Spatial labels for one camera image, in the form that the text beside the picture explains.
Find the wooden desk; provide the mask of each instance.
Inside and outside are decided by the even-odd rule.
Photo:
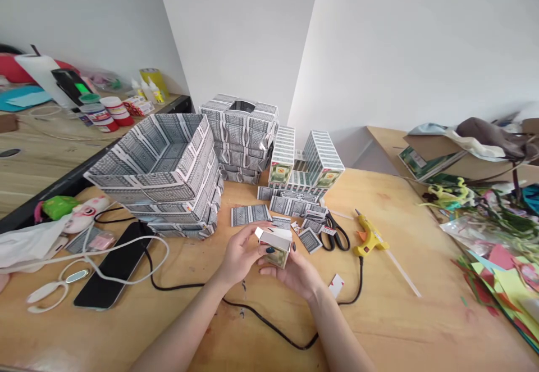
[[[179,96],[171,94],[165,105],[157,105],[156,112]],[[42,106],[57,106],[49,102]],[[132,126],[113,133],[102,133],[95,127],[86,127],[77,118],[69,119],[63,112],[39,120],[27,111],[17,113],[19,130],[0,133],[0,151],[20,148],[17,156],[0,160],[0,219],[24,202],[63,177],[69,171],[99,152],[115,139],[126,134]],[[134,117],[139,122],[141,117]],[[62,140],[42,132],[66,139]]]
[[[97,193],[93,187],[79,198],[83,201]],[[171,286],[206,281],[217,269],[229,236],[239,230],[230,227],[231,207],[261,203],[256,196],[257,187],[225,182],[217,233],[203,242],[169,239],[171,254],[157,273],[157,283]],[[343,306],[342,311],[378,370],[537,370],[539,358],[509,322],[492,317],[475,302],[460,270],[450,262],[460,251],[430,212],[416,205],[420,201],[404,180],[353,169],[346,170],[326,197],[330,210],[352,214],[358,208],[369,217],[423,295],[414,295],[385,253],[374,252],[366,258],[363,293],[356,304]],[[106,216],[111,220],[126,215],[121,210]],[[357,244],[355,221],[336,219],[352,244]],[[104,228],[120,234],[127,223]],[[335,273],[344,278],[339,299],[354,297],[359,261],[351,252],[319,250],[310,256],[297,236],[294,240],[325,282]],[[158,261],[164,248],[156,243],[150,251]],[[26,312],[26,296],[57,278],[64,266],[54,264],[36,274],[16,274],[0,294],[0,364],[55,372],[124,371],[197,291],[159,292],[147,281],[126,287],[114,308],[94,312],[73,307],[83,286],[76,283],[58,308],[42,315]],[[134,277],[147,274],[148,269],[143,259]],[[296,294],[278,281],[260,276],[256,266],[245,286],[245,290],[241,284],[234,286],[227,298],[255,307],[294,341],[310,340],[313,320]],[[320,341],[309,351],[298,351],[249,311],[221,303],[190,370],[323,371],[327,364]]]

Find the pink toy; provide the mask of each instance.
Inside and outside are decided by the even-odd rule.
[[[94,220],[94,216],[104,211],[109,205],[108,198],[102,195],[92,198],[73,208],[71,219],[67,221],[63,228],[64,233],[80,233],[86,229]]]

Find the white wall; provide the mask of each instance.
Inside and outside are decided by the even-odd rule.
[[[344,164],[363,126],[494,118],[539,99],[539,0],[316,0],[289,125]]]
[[[314,0],[164,0],[195,106],[226,93],[286,123]]]
[[[163,0],[0,0],[0,43],[130,79],[144,67],[189,90]]]

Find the glue bottle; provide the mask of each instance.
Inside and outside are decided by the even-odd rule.
[[[146,98],[146,96],[144,95],[144,91],[142,91],[142,88],[140,87],[139,83],[137,83],[136,80],[133,78],[131,79],[131,86],[133,87],[133,90],[136,91],[137,95]]]
[[[144,79],[141,79],[140,83],[142,84],[142,91],[144,91],[144,95],[146,96],[146,99],[153,103],[157,103],[156,97],[155,95],[153,95],[152,90],[150,90],[148,83],[146,83]]]
[[[157,88],[156,84],[152,81],[152,79],[149,79],[149,80],[150,80],[150,84],[149,84],[150,90],[152,90],[152,93],[155,96],[157,103],[164,104],[165,100],[163,99],[163,94],[161,94],[161,91],[159,90],[159,88]]]

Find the smartphone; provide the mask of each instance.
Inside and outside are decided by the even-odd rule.
[[[153,235],[153,232],[146,224],[131,223],[115,246],[120,246],[143,235]],[[103,275],[129,280],[144,255],[144,248],[148,246],[150,241],[151,239],[142,239],[110,252],[104,258],[99,269]],[[98,311],[110,309],[118,300],[125,286],[120,282],[103,279],[97,273],[94,273],[77,295],[73,304],[77,307]]]

